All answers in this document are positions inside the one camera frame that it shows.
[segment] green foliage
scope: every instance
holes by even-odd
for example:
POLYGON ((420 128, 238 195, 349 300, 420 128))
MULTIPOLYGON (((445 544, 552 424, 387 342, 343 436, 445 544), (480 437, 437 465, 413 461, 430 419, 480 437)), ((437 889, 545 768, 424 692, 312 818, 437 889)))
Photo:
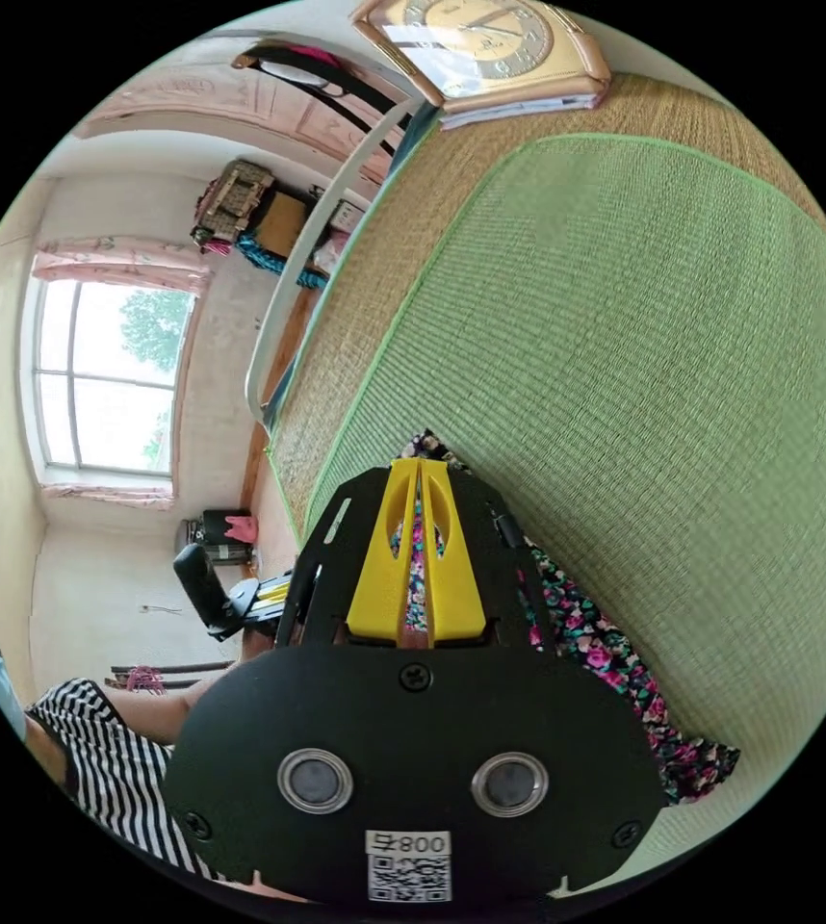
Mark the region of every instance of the green foliage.
POLYGON ((137 290, 121 306, 124 348, 160 372, 173 372, 192 297, 170 289, 137 290))
POLYGON ((164 411, 157 418, 156 427, 153 430, 153 435, 150 437, 150 442, 143 448, 143 456, 149 461, 151 466, 156 465, 157 459, 160 457, 160 450, 163 448, 163 441, 169 437, 167 433, 168 426, 169 412, 164 411))

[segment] striped shirt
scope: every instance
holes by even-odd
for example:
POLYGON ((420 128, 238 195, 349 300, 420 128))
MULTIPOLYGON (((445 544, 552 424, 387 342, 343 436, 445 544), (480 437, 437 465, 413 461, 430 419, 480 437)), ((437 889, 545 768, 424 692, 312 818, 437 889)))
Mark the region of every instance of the striped shirt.
POLYGON ((98 684, 69 680, 27 714, 64 749, 65 790, 86 815, 160 860, 223 881, 189 849, 163 802, 171 748, 131 731, 98 684))

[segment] floral dress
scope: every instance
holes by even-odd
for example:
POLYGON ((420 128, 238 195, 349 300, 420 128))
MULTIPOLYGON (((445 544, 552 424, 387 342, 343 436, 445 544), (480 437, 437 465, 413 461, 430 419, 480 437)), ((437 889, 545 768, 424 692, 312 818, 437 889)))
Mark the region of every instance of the floral dress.
MULTIPOLYGON (((446 462, 451 469, 470 473, 470 469, 430 430, 414 437, 400 458, 439 460, 446 462)), ((402 529, 403 524, 400 524, 393 537, 395 554, 400 548, 402 529)), ((436 542, 441 555, 441 537, 438 535, 436 542)), ((628 637, 528 537, 526 542, 544 585, 557 653, 574 658, 632 705, 647 730, 667 805, 696 802, 707 796, 733 773, 740 751, 705 738, 686 738, 675 729, 670 723, 666 703, 654 675, 641 661, 628 637)), ((524 606, 529 637, 536 646, 540 645, 540 633, 525 600, 524 606)), ((419 499, 413 523, 406 627, 409 633, 426 632, 423 520, 419 499)))

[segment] window pane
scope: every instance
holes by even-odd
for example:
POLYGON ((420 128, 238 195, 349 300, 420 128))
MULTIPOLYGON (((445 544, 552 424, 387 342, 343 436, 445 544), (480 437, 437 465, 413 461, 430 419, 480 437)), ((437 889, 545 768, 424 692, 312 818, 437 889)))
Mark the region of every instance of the window pane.
POLYGON ((44 436, 50 453, 48 462, 75 465, 73 438, 69 430, 69 404, 65 375, 39 375, 40 409, 44 417, 44 436))
POLYGON ((76 379, 83 465, 168 475, 172 391, 76 379))
POLYGON ((69 318, 73 310, 75 282, 50 282, 44 292, 40 316, 39 365, 51 372, 65 372, 69 347, 69 318))
POLYGON ((73 370, 174 384, 193 302, 186 292, 84 283, 73 370))

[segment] bed frame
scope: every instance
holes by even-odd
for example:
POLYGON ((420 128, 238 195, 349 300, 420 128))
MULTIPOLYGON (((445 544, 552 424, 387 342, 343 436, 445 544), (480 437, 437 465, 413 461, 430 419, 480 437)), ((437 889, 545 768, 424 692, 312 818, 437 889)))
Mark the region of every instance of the bed frame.
POLYGON ((307 265, 314 245, 323 233, 330 218, 332 218, 340 199, 343 198, 346 190, 356 179, 361 168, 381 146, 381 143, 391 133, 391 130, 419 106, 419 101, 410 99, 399 103, 384 114, 339 168, 333 177, 332 183, 329 184, 326 191, 318 199, 314 210, 304 223, 304 227, 278 279, 278 284, 275 286, 275 291, 269 302, 269 309, 263 319, 262 326, 259 328, 256 346, 252 350, 252 359, 249 361, 249 369, 246 373, 246 404, 249 406, 249 411, 257 423, 262 422, 262 393, 268 384, 269 375, 280 348, 288 318, 291 316, 294 307, 297 296, 295 284, 301 270, 307 265))

